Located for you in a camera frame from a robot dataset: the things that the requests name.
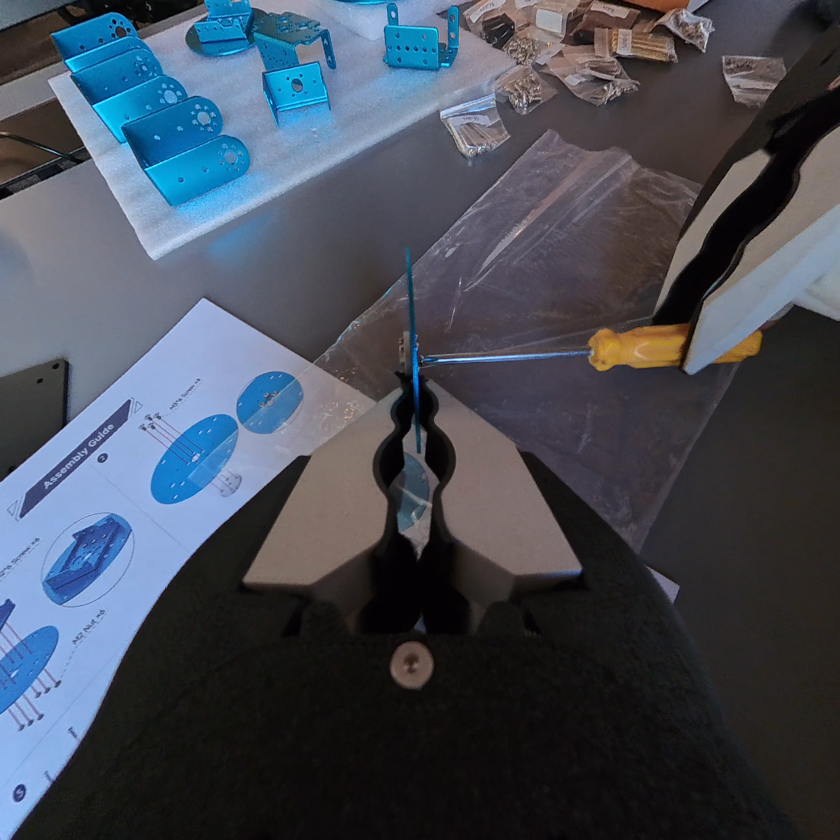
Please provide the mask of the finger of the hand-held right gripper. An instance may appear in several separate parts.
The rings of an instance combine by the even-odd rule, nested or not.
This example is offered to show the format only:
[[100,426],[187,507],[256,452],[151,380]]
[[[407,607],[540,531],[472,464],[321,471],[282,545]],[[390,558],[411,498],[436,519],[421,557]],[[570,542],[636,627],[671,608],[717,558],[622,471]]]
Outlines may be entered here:
[[791,200],[799,151],[780,146],[736,163],[682,235],[655,311],[656,325],[693,322],[752,242]]
[[838,265],[839,129],[818,141],[780,216],[702,305],[682,370],[716,362]]

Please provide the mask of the clear plastic bag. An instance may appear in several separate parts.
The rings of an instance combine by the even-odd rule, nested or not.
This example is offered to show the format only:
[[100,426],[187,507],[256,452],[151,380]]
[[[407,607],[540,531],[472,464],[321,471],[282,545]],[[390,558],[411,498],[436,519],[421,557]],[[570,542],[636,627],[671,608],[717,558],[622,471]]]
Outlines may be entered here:
[[[413,265],[422,354],[586,344],[646,323],[700,186],[546,132]],[[737,366],[468,364],[427,377],[640,550]]]

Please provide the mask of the blue angled bracket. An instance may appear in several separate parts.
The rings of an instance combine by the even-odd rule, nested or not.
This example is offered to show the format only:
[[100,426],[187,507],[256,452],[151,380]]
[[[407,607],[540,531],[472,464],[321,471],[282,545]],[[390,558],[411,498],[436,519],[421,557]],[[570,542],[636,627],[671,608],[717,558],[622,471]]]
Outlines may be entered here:
[[232,56],[254,45],[254,11],[249,1],[205,1],[206,16],[185,34],[201,56]]

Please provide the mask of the white assembly instruction sheet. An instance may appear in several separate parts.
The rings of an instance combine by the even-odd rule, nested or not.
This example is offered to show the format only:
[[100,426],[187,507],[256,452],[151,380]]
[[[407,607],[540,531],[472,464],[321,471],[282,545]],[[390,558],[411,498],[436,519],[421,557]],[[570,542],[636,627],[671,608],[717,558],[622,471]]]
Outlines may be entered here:
[[176,572],[373,405],[202,300],[2,480],[2,838],[67,765]]

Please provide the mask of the blue metal U bracket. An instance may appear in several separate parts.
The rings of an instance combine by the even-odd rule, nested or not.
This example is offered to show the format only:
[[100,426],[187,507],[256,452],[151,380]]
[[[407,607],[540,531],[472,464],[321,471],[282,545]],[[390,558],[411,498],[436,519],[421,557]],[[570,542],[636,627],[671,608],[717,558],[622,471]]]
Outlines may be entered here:
[[122,133],[137,162],[147,170],[210,141],[223,128],[217,105],[193,96],[125,123]]
[[165,201],[179,206],[243,176],[249,165],[245,144],[221,135],[143,170]]
[[160,61],[137,37],[117,38],[66,61],[70,78],[90,105],[163,75]]
[[61,29],[51,38],[66,66],[75,71],[117,54],[115,45],[124,39],[132,44],[137,31],[125,16],[111,12]]
[[125,144],[125,124],[186,99],[186,90],[179,81],[172,77],[159,76],[94,103],[92,108],[115,140]]

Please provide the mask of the single clear hardware bag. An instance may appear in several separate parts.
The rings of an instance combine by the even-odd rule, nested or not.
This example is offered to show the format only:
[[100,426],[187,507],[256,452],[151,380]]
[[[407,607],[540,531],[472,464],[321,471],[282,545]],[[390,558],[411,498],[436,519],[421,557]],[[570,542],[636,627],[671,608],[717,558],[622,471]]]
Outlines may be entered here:
[[751,109],[761,108],[786,75],[782,58],[723,56],[721,70],[733,100]]

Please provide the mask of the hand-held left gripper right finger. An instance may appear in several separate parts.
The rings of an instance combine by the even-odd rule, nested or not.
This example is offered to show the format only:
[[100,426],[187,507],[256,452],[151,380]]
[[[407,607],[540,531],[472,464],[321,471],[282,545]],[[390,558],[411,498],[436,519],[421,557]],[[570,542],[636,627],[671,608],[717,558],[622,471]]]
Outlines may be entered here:
[[581,562],[517,446],[439,385],[421,388],[438,479],[420,557],[431,634],[467,634],[497,602],[578,581]]

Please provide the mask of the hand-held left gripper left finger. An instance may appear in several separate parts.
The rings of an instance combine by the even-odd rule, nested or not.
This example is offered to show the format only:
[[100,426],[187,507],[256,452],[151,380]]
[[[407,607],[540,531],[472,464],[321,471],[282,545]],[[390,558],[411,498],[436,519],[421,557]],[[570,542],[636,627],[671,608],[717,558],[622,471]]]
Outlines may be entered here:
[[412,388],[400,386],[311,454],[245,587],[332,603],[366,633],[414,627],[417,555],[399,531],[390,492],[413,415]]

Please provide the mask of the pile of small screw bags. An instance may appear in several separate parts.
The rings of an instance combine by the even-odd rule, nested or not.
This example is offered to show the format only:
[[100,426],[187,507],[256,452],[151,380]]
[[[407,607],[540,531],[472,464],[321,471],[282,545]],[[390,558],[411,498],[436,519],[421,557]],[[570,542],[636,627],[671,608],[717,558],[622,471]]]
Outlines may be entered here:
[[601,107],[639,89],[625,69],[670,66],[676,41],[704,53],[712,22],[685,9],[656,12],[628,2],[477,2],[469,29],[514,61],[491,92],[441,111],[439,117],[466,158],[508,140],[497,105],[527,115],[560,89]]

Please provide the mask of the blue round metal disc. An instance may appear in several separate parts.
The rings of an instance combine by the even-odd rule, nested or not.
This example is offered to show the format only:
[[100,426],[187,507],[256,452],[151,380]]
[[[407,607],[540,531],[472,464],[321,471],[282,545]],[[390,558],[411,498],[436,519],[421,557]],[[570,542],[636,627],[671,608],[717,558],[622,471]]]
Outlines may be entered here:
[[413,392],[413,414],[415,428],[416,452],[423,453],[422,425],[421,425],[421,384],[419,377],[419,352],[417,341],[417,320],[415,308],[415,290],[413,282],[413,262],[411,249],[405,248],[406,264],[406,294],[408,310],[408,373],[410,375]]

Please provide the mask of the black metal plate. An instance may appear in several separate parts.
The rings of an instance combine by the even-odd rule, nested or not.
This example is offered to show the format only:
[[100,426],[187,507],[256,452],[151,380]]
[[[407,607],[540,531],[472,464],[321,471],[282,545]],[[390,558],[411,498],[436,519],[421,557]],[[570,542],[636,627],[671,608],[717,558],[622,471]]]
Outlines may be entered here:
[[1,480],[67,423],[69,365],[58,358],[1,378]]

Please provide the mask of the white foam sheet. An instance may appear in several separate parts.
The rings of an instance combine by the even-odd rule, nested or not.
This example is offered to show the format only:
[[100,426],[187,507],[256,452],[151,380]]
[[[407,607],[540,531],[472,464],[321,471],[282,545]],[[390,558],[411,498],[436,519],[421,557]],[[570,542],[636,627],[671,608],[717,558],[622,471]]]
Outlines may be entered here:
[[210,58],[185,42],[189,24],[146,39],[163,71],[187,93],[216,103],[224,131],[242,140],[248,172],[179,207],[169,206],[124,143],[113,138],[65,71],[49,80],[138,239],[159,259],[245,215],[415,122],[461,102],[493,92],[513,66],[503,52],[462,31],[455,63],[439,71],[393,69],[384,63],[384,39],[372,40],[336,22],[314,2],[256,2],[266,11],[316,18],[330,31],[338,68],[324,71],[329,106],[292,110],[276,125],[270,116],[256,48]]

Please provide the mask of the small blue U bracket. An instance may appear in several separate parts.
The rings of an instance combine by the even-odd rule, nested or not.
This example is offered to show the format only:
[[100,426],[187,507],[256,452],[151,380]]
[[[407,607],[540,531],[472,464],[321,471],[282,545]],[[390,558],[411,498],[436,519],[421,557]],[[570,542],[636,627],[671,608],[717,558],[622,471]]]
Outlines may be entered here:
[[262,88],[278,128],[280,116],[284,112],[323,104],[331,107],[329,92],[318,61],[285,69],[266,70],[262,73]]

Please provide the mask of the wide blue perforated bracket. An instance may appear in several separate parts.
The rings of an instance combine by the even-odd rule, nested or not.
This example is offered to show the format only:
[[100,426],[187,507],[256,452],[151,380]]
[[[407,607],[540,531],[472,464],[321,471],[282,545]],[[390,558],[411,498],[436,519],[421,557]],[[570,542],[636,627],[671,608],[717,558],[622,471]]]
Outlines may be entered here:
[[400,25],[395,3],[386,5],[384,62],[392,68],[439,70],[451,67],[459,50],[459,9],[447,12],[447,40],[438,41],[435,26]]

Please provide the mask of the yellow-handled screwdriver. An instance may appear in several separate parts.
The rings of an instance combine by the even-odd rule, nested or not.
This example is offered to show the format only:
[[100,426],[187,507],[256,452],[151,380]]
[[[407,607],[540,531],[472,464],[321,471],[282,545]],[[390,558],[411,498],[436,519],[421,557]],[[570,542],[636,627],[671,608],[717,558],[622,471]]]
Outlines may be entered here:
[[444,353],[420,356],[419,368],[455,364],[507,363],[586,358],[597,371],[615,366],[634,369],[677,367],[683,364],[689,346],[689,324],[640,327],[626,332],[601,329],[587,344],[540,352],[490,351],[482,353]]

